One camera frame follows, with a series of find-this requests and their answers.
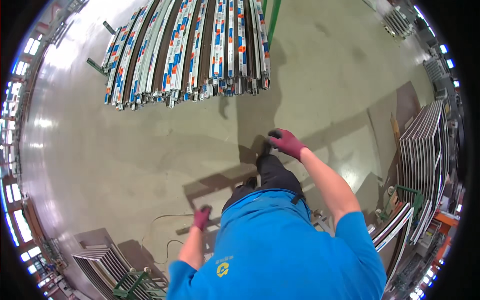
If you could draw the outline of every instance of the worker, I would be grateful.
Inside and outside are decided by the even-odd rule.
[[[268,135],[273,148],[304,165],[333,215],[335,237],[312,226],[299,181],[266,150],[256,162],[261,186],[250,178],[235,189],[205,265],[211,208],[195,211],[169,266],[167,299],[380,299],[385,270],[349,185],[291,132]]]

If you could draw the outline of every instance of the black pants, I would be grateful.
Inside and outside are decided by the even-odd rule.
[[[224,212],[230,205],[245,197],[246,195],[267,189],[285,189],[297,195],[303,195],[300,182],[292,172],[285,169],[278,157],[275,155],[262,155],[256,162],[260,174],[260,187],[254,189],[248,185],[240,185],[235,188],[230,199],[223,206]]]

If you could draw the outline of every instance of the yellow logo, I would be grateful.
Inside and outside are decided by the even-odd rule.
[[[216,269],[216,274],[218,275],[218,277],[222,277],[223,275],[226,275],[228,274],[228,264],[227,263],[222,263],[218,266],[218,268]]]

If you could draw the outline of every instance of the red glove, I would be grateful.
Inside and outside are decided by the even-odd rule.
[[[208,223],[211,211],[212,207],[209,205],[204,205],[200,209],[197,209],[193,213],[193,225],[203,231]]]
[[[300,161],[300,150],[306,146],[290,131],[276,128],[271,130],[268,133],[268,136],[270,136],[268,141],[273,148],[278,148],[280,152],[290,155]]]

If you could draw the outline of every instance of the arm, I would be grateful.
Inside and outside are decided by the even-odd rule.
[[[325,204],[332,212],[335,227],[344,215],[360,211],[360,204],[348,183],[321,161],[309,148],[304,147],[300,150],[300,162],[313,179]]]
[[[202,254],[202,243],[204,233],[195,225],[190,227],[185,244],[180,249],[178,256],[179,261],[186,262],[195,270],[199,270],[204,264],[204,256]]]
[[[335,227],[338,221],[346,214],[359,212],[360,205],[347,182],[329,166],[317,158],[291,132],[275,129],[268,133],[269,142],[281,152],[298,159],[313,179],[315,186],[320,190],[325,204],[332,212]]]
[[[200,210],[195,211],[193,215],[193,225],[190,227],[190,233],[185,244],[180,249],[178,256],[179,261],[186,262],[197,271],[204,264],[202,251],[204,229],[207,225],[211,210],[212,207],[204,206]]]

